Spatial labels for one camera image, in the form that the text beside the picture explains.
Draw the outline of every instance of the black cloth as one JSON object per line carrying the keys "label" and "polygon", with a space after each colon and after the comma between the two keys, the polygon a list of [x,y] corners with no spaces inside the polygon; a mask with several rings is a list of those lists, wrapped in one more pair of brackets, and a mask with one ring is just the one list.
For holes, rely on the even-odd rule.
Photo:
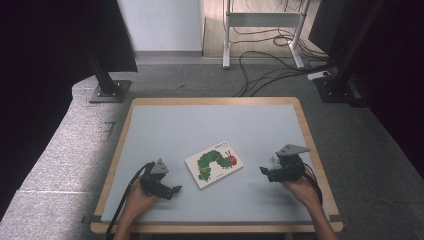
{"label": "black cloth", "polygon": [[137,67],[115,0],[7,1],[0,34],[2,216],[66,114],[72,86],[93,75],[84,46],[107,72]]}

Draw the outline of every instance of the book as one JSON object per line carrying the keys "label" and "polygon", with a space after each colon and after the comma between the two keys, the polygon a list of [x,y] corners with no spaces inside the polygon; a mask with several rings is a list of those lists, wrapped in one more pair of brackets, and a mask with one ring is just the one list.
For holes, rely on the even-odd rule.
{"label": "book", "polygon": [[227,141],[198,152],[185,162],[200,189],[243,167]]}

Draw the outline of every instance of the green caterpillar illustration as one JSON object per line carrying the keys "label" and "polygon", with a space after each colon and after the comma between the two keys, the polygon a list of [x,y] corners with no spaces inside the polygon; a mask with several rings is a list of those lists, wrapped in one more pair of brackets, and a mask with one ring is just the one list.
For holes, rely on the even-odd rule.
{"label": "green caterpillar illustration", "polygon": [[208,181],[211,176],[211,168],[209,167],[209,164],[211,162],[218,163],[219,166],[221,166],[224,169],[228,169],[233,167],[233,164],[231,161],[226,157],[222,157],[221,153],[219,153],[216,150],[212,150],[210,152],[207,152],[203,154],[200,159],[197,161],[197,165],[199,166],[200,175],[199,179]]}

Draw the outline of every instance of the power strip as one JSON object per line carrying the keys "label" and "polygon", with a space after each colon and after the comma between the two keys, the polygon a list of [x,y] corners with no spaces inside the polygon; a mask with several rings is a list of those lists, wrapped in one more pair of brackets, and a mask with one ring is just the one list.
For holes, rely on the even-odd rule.
{"label": "power strip", "polygon": [[308,74],[308,79],[312,81],[318,78],[328,77],[330,75],[331,74],[328,71],[316,72],[316,73]]}

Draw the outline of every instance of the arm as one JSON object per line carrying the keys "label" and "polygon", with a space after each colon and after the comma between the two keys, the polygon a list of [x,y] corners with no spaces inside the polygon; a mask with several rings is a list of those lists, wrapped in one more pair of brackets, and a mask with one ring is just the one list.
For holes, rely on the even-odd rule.
{"label": "arm", "polygon": [[[308,169],[306,169],[306,173],[310,176],[312,175]],[[317,238],[319,240],[339,239],[331,228],[327,218],[325,217],[324,210],[322,209],[318,198],[318,194],[305,177],[302,176],[296,182],[283,182],[283,184],[288,189],[290,189],[293,196],[308,210],[315,228]]]}
{"label": "arm", "polygon": [[128,194],[114,240],[130,239],[132,222],[139,215],[146,212],[155,200],[155,196],[147,196],[144,193],[140,185],[140,179],[137,179]]}

